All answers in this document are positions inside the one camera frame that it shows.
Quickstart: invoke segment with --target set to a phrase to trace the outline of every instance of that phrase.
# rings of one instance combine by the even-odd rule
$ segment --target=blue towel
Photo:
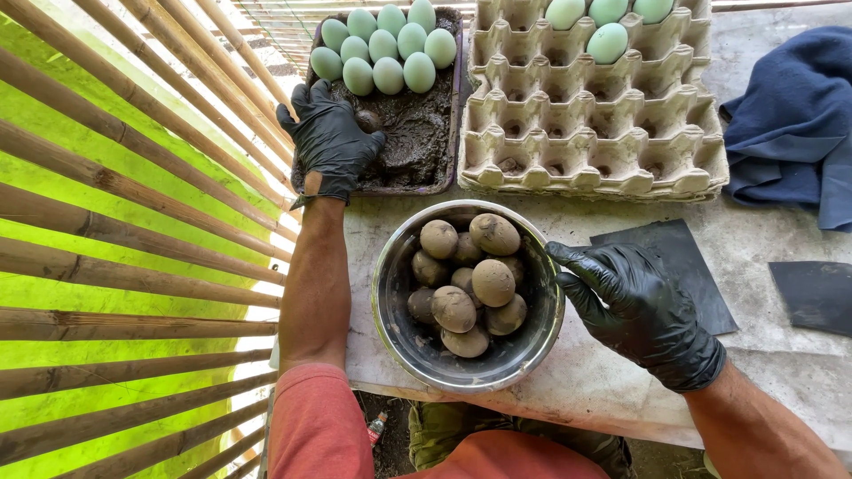
[[[818,209],[820,229],[852,233],[852,29],[791,38],[722,109],[732,117],[726,193],[743,205]]]

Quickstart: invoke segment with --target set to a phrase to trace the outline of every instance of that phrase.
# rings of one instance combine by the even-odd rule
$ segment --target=gloved hand
[[[555,241],[546,250],[573,273],[559,273],[556,283],[589,333],[666,388],[700,390],[722,371],[725,347],[698,325],[692,298],[650,251],[638,245],[572,248]]]
[[[349,195],[358,185],[358,175],[376,158],[387,136],[377,131],[367,135],[355,123],[348,101],[331,99],[331,83],[320,80],[311,87],[297,85],[293,90],[296,123],[284,105],[275,116],[293,142],[305,166],[305,192],[291,210],[315,196],[331,196],[349,205]]]

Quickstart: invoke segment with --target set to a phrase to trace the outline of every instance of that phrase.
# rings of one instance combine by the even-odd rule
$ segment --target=green shade net
[[[54,18],[62,21],[59,18],[62,16],[60,11],[52,8],[49,4],[39,5]],[[256,191],[246,187],[239,179],[192,146],[173,136],[147,115],[113,94],[104,84],[66,57],[58,54],[55,49],[8,18],[0,16],[0,24],[2,24],[0,26],[0,46],[4,49],[73,89],[98,107],[121,118],[128,125],[160,145],[167,147],[171,152],[216,179],[270,216],[278,216],[279,210],[271,202],[262,198]],[[232,152],[236,158],[243,161],[259,175],[259,171],[246,160],[244,155],[240,155],[239,151],[229,145],[209,125],[201,123],[197,116],[194,116],[187,107],[165,92],[164,89],[154,88],[155,83],[130,66],[122,58],[122,55],[109,50],[103,43],[99,43],[90,35],[79,33],[78,35],[113,64],[119,66],[125,72],[132,72],[134,80],[139,85],[158,96],[163,103],[187,121],[191,119],[192,123],[199,125],[199,129],[206,135],[226,147],[227,151]],[[130,150],[99,136],[3,82],[0,82],[0,118],[155,188],[245,232],[265,240],[269,238],[269,232],[266,229],[242,217],[236,211],[201,193],[195,187],[158,168]],[[0,153],[0,181],[264,267],[268,265],[268,259],[260,253],[235,245],[214,234],[206,233],[128,200],[66,179],[5,153]],[[234,274],[182,263],[92,239],[34,228],[8,219],[0,219],[0,235],[109,261],[213,281],[223,285],[250,288],[255,283]],[[245,306],[228,303],[74,285],[5,273],[0,273],[0,305],[18,308],[222,319],[243,319],[246,312]],[[2,341],[0,342],[0,368],[77,365],[227,352],[234,349],[236,341],[236,338],[78,342]],[[226,367],[0,401],[0,432],[220,384],[229,381],[232,374],[233,368]],[[159,437],[202,424],[228,412],[228,401],[220,401],[154,423],[144,424],[130,430],[0,467],[0,477],[5,479],[52,477]],[[211,440],[179,457],[143,470],[133,477],[177,477],[186,472],[187,469],[209,459],[219,450],[220,441]]]

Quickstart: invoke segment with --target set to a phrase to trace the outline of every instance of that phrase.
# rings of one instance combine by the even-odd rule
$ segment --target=paper egg carton
[[[710,63],[710,0],[675,0],[625,54],[595,65],[590,17],[556,32],[548,0],[479,0],[470,24],[475,89],[462,119],[458,182],[484,192],[697,201],[728,183]]]

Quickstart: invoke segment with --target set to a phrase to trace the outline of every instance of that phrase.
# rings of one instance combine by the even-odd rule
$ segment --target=camouflage pants
[[[417,470],[439,464],[468,435],[513,430],[550,439],[585,456],[612,479],[635,479],[624,437],[517,418],[466,402],[414,402],[408,413],[408,458]]]

